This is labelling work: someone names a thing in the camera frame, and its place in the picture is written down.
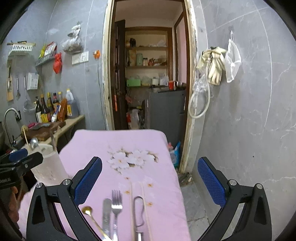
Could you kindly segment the person left hand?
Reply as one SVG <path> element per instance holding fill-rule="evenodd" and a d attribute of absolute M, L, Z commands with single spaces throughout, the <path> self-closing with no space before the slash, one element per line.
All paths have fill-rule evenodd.
<path fill-rule="evenodd" d="M 13 223 L 17 223 L 19 220 L 19 208 L 20 208 L 20 194 L 16 186 L 11 189 L 8 215 Z"/>

